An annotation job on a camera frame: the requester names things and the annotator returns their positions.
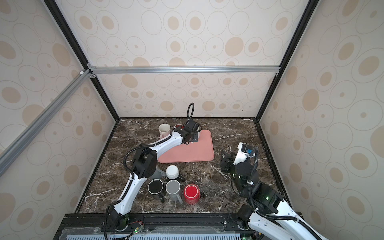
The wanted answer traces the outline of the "pink rectangular tray mat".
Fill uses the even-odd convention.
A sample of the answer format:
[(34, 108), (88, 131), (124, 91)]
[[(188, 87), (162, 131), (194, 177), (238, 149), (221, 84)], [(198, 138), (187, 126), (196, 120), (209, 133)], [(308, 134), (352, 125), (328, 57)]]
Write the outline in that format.
[(189, 145), (179, 145), (162, 154), (158, 162), (166, 163), (187, 163), (187, 162), (208, 162), (215, 158), (212, 135), (209, 130), (202, 130), (197, 142)]

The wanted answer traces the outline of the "pale pink mug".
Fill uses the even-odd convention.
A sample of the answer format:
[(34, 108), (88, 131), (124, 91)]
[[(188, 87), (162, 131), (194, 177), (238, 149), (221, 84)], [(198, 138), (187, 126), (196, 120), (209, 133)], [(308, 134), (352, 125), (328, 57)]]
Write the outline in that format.
[(160, 133), (160, 140), (166, 138), (171, 133), (171, 126), (169, 124), (161, 124), (158, 127)]

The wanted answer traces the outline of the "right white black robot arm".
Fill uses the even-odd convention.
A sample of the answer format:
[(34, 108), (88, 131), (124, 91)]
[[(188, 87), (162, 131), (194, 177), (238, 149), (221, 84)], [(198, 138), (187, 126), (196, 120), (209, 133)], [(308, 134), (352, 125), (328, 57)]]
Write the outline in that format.
[(272, 187), (259, 179), (259, 151), (237, 154), (221, 151), (220, 168), (228, 173), (240, 197), (246, 199), (237, 213), (240, 229), (252, 229), (271, 240), (323, 240)]

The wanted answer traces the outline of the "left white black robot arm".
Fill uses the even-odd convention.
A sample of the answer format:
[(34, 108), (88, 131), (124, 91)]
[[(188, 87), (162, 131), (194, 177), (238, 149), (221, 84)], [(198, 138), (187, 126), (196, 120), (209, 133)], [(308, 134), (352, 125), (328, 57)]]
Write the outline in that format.
[(123, 158), (123, 166), (129, 172), (129, 180), (114, 203), (107, 206), (106, 221), (121, 231), (128, 226), (128, 214), (143, 183), (151, 177), (157, 167), (158, 157), (182, 144), (196, 139), (202, 130), (193, 119), (171, 129), (166, 137), (149, 145), (140, 145), (130, 150)]

